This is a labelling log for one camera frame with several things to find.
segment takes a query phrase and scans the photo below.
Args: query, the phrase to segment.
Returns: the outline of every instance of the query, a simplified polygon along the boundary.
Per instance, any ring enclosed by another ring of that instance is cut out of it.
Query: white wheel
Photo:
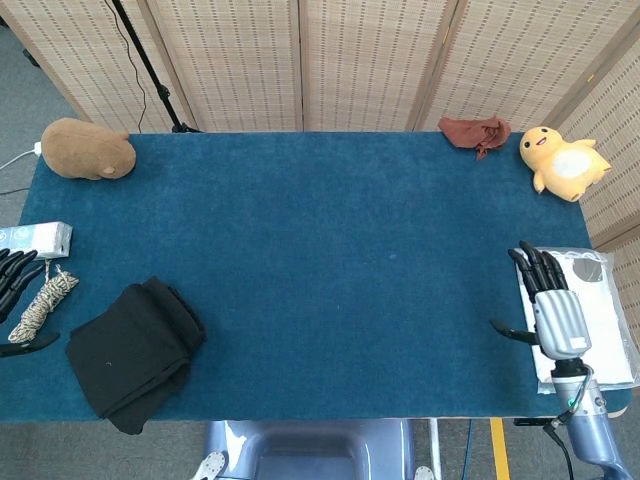
[[[429,467],[418,467],[413,480],[435,480],[435,478]]]
[[[211,452],[202,461],[200,468],[198,468],[198,471],[191,480],[202,480],[203,478],[206,478],[207,480],[214,480],[215,478],[218,478],[218,475],[224,468],[225,463],[226,460],[222,453]]]

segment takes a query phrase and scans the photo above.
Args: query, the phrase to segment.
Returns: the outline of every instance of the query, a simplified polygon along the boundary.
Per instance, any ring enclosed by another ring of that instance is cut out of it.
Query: brown plush hamster
[[[127,132],[61,118],[42,134],[42,155],[51,170],[66,178],[120,178],[136,164]]]

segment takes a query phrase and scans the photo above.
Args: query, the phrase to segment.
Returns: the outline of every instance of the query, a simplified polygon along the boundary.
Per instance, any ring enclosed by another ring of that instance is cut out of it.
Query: plush toy
[[[120,178],[136,164],[127,132],[61,118],[42,134],[42,155],[51,170],[66,178]]]
[[[533,188],[575,202],[592,183],[599,182],[611,165],[593,149],[595,140],[565,142],[555,130],[536,127],[520,140],[520,155],[534,171]]]

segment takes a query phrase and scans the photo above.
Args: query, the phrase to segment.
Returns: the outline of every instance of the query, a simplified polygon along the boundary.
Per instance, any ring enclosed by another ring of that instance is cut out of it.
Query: white belly patch
[[[591,158],[579,150],[566,150],[556,153],[552,167],[559,177],[576,178],[591,168]]]

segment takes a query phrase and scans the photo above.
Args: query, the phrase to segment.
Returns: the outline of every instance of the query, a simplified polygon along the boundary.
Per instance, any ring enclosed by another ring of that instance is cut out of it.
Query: robotic hand
[[[593,370],[580,357],[591,348],[591,339],[578,296],[569,290],[562,268],[549,252],[540,252],[520,242],[525,256],[509,250],[522,274],[536,320],[535,332],[515,331],[492,320],[501,335],[529,345],[539,345],[542,353],[555,360],[553,384],[564,413],[544,421],[543,428],[568,453],[555,433],[566,425],[576,456],[602,468],[602,480],[633,480],[624,466],[613,438],[605,400]],[[569,464],[569,476],[573,470]]]
[[[0,323],[4,323],[16,306],[20,295],[27,285],[36,278],[44,269],[40,265],[27,273],[22,270],[38,256],[38,252],[32,250],[29,253],[15,252],[9,255],[9,249],[0,250]],[[31,342],[0,344],[0,357],[10,357],[41,350],[60,337],[60,334],[50,333],[40,336]]]

